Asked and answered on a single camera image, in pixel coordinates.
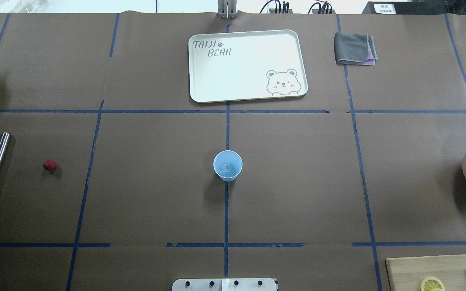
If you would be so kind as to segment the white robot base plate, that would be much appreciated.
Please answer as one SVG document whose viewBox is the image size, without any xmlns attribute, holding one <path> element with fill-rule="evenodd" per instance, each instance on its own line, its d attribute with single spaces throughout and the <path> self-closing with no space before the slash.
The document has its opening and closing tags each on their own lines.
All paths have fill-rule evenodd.
<svg viewBox="0 0 466 291">
<path fill-rule="evenodd" d="M 273 278 L 186 278 L 177 279 L 172 291 L 278 291 Z"/>
</svg>

